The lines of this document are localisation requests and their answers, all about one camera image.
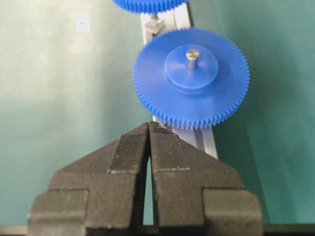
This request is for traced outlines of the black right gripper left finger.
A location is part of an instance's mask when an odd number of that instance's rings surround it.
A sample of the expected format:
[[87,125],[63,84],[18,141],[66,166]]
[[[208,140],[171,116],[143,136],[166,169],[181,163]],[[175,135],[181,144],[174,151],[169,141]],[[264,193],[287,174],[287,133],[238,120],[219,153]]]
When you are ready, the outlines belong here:
[[143,223],[149,125],[56,171],[28,216],[30,236],[127,236]]

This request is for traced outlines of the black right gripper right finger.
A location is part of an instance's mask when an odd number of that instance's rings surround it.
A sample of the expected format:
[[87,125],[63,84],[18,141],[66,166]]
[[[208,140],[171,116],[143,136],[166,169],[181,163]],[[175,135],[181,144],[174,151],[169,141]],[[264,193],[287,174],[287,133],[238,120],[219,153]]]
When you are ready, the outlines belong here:
[[149,124],[155,220],[163,236],[260,236],[262,211],[231,166]]

